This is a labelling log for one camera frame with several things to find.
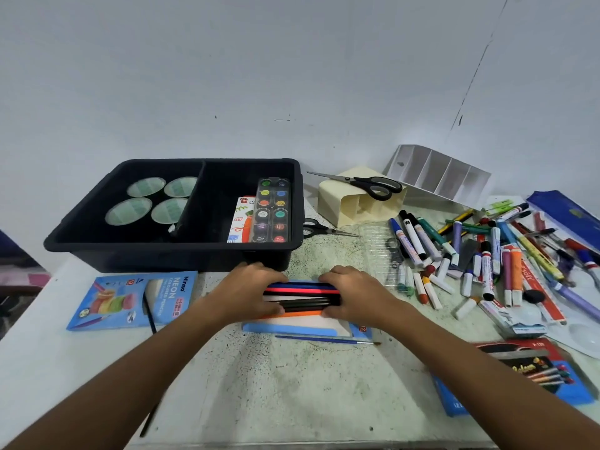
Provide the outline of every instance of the scissors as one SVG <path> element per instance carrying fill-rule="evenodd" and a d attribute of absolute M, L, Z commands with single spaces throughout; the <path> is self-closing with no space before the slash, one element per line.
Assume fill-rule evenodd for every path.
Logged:
<path fill-rule="evenodd" d="M 331 229 L 329 227 L 326 227 L 323 224 L 319 224 L 319 221 L 317 221 L 316 219 L 312 219 L 312 218 L 304 219 L 303 228 L 304 228 L 304 238 L 311 238 L 313 235 L 326 235 L 326 234 L 345 235 L 347 237 L 360 238 L 360 235 L 356 235 L 354 233 L 343 232 L 341 230 Z"/>
<path fill-rule="evenodd" d="M 385 247 L 390 253 L 389 269 L 387 270 L 386 284 L 393 284 L 394 287 L 400 282 L 400 265 L 402 264 L 402 255 L 398 239 L 390 237 L 385 241 Z"/>
<path fill-rule="evenodd" d="M 393 194 L 397 194 L 402 191 L 402 185 L 396 180 L 392 180 L 387 177 L 371 177 L 371 178 L 360 178 L 360 177 L 343 177 L 341 175 L 328 175 L 326 173 L 318 172 L 307 172 L 312 175 L 319 175 L 320 177 L 331 178 L 340 182 L 348 183 L 356 188 L 363 189 L 375 200 L 389 200 Z"/>

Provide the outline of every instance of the blue paintbrush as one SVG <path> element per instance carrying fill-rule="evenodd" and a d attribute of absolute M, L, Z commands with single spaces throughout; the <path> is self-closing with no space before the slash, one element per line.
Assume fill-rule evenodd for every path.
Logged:
<path fill-rule="evenodd" d="M 296 337 L 291 335 L 275 335 L 275 338 L 283 338 L 285 340 L 320 341 L 321 343 L 372 344 L 373 346 L 379 346 L 381 344 L 380 342 L 374 341 L 337 340 L 335 338 Z"/>

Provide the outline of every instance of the black storage box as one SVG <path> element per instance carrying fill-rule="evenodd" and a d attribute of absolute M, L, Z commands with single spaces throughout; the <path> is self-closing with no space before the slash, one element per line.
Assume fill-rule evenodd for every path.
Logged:
<path fill-rule="evenodd" d="M 176 230 L 147 215 L 131 224 L 111 226 L 104 217 L 130 196 L 132 183 L 161 177 L 198 180 Z M 253 196 L 258 181 L 281 177 L 290 182 L 290 236 L 284 243 L 228 243 L 238 197 Z M 169 199 L 164 189 L 146 196 L 153 208 Z M 242 261 L 262 262 L 282 271 L 304 239 L 304 195 L 295 159 L 131 159 L 105 176 L 44 241 L 52 252 L 69 252 L 100 272 L 226 272 Z"/>

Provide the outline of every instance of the forearm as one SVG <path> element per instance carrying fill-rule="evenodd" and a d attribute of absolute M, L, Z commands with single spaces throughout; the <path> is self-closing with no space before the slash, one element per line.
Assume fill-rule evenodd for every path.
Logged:
<path fill-rule="evenodd" d="M 386 313 L 382 329 L 442 379 L 500 448 L 592 448 L 600 426 L 406 302 Z"/>
<path fill-rule="evenodd" d="M 123 448 L 179 372 L 216 332 L 200 299 L 157 334 L 92 378 L 7 449 Z"/>

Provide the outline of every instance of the white table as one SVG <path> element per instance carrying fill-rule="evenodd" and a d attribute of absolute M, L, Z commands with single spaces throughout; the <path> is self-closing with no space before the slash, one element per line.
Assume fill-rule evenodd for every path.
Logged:
<path fill-rule="evenodd" d="M 418 212 L 433 224 L 452 215 Z M 358 239 L 317 236 L 294 252 L 288 272 L 290 277 L 312 278 L 337 263 L 362 267 L 362 262 Z M 0 342 L 0 446 L 150 337 L 149 328 L 65 330 L 97 275 L 72 257 Z M 223 276 L 201 275 L 204 293 Z M 500 339 L 481 310 L 458 322 L 450 310 L 462 298 L 438 294 L 444 310 L 418 304 L 417 309 L 465 340 Z M 342 347 L 277 340 L 231 325 L 184 368 L 146 438 L 136 435 L 128 448 L 492 446 L 471 417 L 446 416 L 430 374 L 414 355 L 385 333 L 376 331 L 375 339 L 383 343 L 379 348 Z M 570 352 L 600 386 L 600 362 Z M 600 422 L 598 402 L 580 409 Z"/>

